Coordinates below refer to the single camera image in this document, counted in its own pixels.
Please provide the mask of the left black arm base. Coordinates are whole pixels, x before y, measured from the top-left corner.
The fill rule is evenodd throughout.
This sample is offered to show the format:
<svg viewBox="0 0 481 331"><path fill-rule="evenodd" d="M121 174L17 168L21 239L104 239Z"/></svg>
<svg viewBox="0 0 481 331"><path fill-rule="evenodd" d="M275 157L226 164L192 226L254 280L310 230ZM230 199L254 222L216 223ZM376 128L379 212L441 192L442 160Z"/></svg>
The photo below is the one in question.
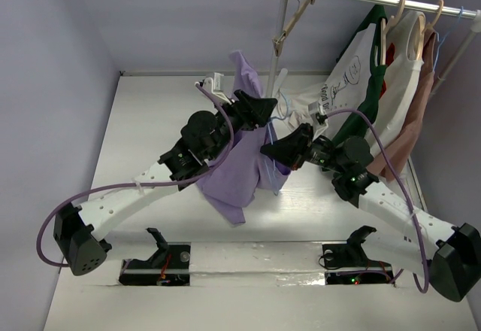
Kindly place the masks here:
<svg viewBox="0 0 481 331"><path fill-rule="evenodd" d="M156 251L146 260L123 260L118 282L138 287L189 286L191 244L169 244L157 228L147 232L156 241Z"/></svg>

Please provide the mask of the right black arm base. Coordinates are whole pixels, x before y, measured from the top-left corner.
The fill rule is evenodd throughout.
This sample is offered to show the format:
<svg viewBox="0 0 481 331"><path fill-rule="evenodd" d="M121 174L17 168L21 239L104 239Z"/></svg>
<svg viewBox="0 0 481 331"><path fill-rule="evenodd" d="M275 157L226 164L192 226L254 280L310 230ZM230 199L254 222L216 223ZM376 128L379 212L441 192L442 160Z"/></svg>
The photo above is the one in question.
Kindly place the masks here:
<svg viewBox="0 0 481 331"><path fill-rule="evenodd" d="M362 226L344 242L322 245L318 264L325 270L327 285L393 284L391 265L368 259L362 249L366 238L376 231Z"/></svg>

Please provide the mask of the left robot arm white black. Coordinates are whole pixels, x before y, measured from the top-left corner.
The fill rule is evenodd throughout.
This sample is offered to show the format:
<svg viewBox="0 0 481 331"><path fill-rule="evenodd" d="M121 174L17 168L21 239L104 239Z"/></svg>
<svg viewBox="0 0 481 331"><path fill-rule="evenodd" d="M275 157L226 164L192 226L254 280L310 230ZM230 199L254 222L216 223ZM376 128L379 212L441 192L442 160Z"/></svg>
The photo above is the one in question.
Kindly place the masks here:
<svg viewBox="0 0 481 331"><path fill-rule="evenodd" d="M74 205L67 201L55 211L53 238L75 276L97 269L111 245L107 234L123 221L164 197L210 175L233 148L239 131L266 126L277 105L273 98L256 98L242 90L233 99L210 96L217 112L197 111L180 130L180 139L130 184L99 188L101 196Z"/></svg>

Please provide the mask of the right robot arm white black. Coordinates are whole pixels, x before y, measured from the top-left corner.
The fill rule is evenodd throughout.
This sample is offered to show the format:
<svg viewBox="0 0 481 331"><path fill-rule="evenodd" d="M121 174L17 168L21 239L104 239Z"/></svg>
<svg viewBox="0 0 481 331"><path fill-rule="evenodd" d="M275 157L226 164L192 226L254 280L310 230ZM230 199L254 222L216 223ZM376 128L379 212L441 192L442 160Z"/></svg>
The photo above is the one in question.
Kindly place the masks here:
<svg viewBox="0 0 481 331"><path fill-rule="evenodd" d="M341 145L301 124L293 133L260 151L275 162L299 169L309 162L333 173L339 197L399 231L393 240L372 226L357 229L346 240L347 259L356 265L368 260L391 263L422 276L443 297L460 302L480 280L480 233L469 223L455 226L440 220L392 192L366 166L373 159L362 137Z"/></svg>

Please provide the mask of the purple t shirt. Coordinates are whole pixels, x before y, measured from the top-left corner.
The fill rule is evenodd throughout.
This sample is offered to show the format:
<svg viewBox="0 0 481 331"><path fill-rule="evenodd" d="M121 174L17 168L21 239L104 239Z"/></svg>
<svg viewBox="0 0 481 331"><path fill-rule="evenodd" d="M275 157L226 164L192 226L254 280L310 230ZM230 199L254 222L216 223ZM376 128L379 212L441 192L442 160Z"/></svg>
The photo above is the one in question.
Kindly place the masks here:
<svg viewBox="0 0 481 331"><path fill-rule="evenodd" d="M238 132L226 160L196 185L205 199L232 225L245 222L244 208L263 189L278 194L291 170L260 153L264 144L277 140L273 124Z"/></svg>

